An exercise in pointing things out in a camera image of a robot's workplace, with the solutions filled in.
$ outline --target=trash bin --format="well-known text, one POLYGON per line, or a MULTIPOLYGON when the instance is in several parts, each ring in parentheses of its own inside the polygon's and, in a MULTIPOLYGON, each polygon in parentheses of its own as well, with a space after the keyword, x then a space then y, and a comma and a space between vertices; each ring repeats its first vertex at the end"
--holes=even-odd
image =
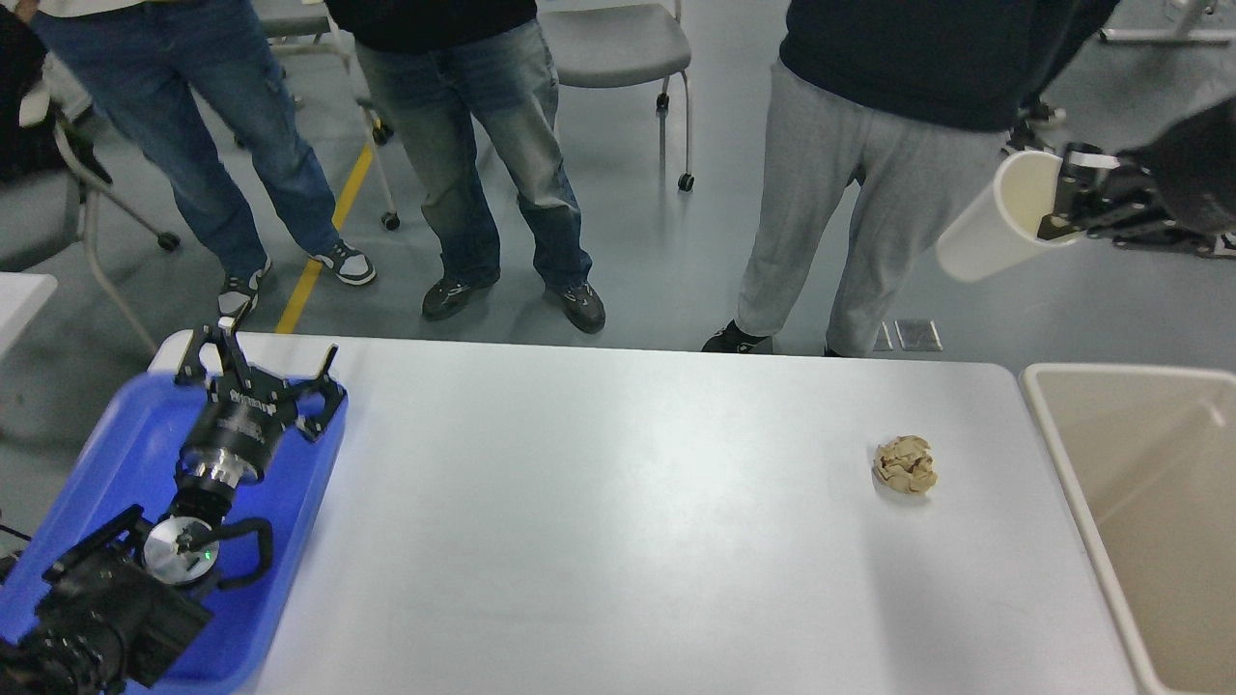
POLYGON ((1044 364, 1022 387, 1145 693, 1236 693, 1236 376, 1044 364))

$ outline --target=blue jeans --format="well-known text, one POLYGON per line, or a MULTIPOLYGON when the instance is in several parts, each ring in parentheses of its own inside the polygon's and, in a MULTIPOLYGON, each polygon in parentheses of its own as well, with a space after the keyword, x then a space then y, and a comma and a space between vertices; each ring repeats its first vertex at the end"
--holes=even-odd
POLYGON ((253 157, 293 239, 310 255, 339 240, 335 197, 297 132, 292 100, 248 0, 142 2, 32 28, 90 93, 98 110, 172 182, 189 229, 232 276, 266 262, 253 213, 201 121, 190 87, 253 157))
POLYGON ((557 74, 535 20, 455 48, 409 56, 357 46, 357 57, 425 187, 420 209, 441 242, 445 277, 498 278, 498 228, 476 171, 475 115, 515 182, 545 286, 587 282, 592 258, 580 247, 580 205, 554 136, 557 74))

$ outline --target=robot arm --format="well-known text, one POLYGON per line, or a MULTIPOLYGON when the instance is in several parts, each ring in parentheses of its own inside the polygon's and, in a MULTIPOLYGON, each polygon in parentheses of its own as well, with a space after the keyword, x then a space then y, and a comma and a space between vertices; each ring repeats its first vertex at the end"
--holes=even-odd
POLYGON ((43 573, 51 586, 37 625, 16 644, 0 639, 0 695, 119 694, 129 680, 152 686, 189 648, 213 615, 201 601, 260 580, 272 564, 266 518, 227 519, 236 491, 261 482, 283 433, 321 435, 346 397, 328 373, 292 382, 251 366, 230 325, 203 326, 177 370, 200 385, 206 403, 180 448, 177 492, 156 521, 133 505, 66 552, 43 573), (222 372, 209 378, 200 351, 214 345, 222 372), (299 402, 319 396, 316 414, 299 402), (256 566, 221 576, 220 544, 257 537, 256 566))
POLYGON ((1056 209, 1038 237, 1172 244, 1236 231, 1236 96, 1168 127, 1149 145, 1104 155, 1072 143, 1063 155, 1056 209))

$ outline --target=blue tray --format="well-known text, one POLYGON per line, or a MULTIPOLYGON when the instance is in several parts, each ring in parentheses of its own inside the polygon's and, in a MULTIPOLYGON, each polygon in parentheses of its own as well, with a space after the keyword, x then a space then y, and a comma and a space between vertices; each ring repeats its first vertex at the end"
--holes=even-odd
MULTIPOLYGON (((150 521, 167 510, 176 495, 172 475, 180 445, 205 398, 201 387, 176 386, 171 373, 141 375, 116 392, 47 518, 0 587, 0 634, 15 642, 35 626, 35 605, 48 590, 42 574, 74 543, 130 505, 141 505, 150 521)), ((269 573, 250 586, 208 596, 204 605, 215 617, 197 641, 154 688, 130 683, 127 693, 225 695, 262 663, 339 453, 346 409, 345 399, 315 444, 288 430, 266 480, 236 493, 229 521, 271 519, 269 573)), ((256 563, 252 537, 224 542, 219 566, 225 576, 246 574, 256 563)))

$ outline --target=gray sweatpants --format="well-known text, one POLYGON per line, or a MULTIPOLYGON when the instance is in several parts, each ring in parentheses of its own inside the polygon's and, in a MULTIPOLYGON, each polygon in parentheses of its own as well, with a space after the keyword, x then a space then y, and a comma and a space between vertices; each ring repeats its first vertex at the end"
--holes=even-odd
POLYGON ((861 190, 826 339, 865 356, 915 258, 991 181, 1007 134, 970 132, 876 111, 772 66, 764 200, 735 323, 781 330, 842 193, 861 190))

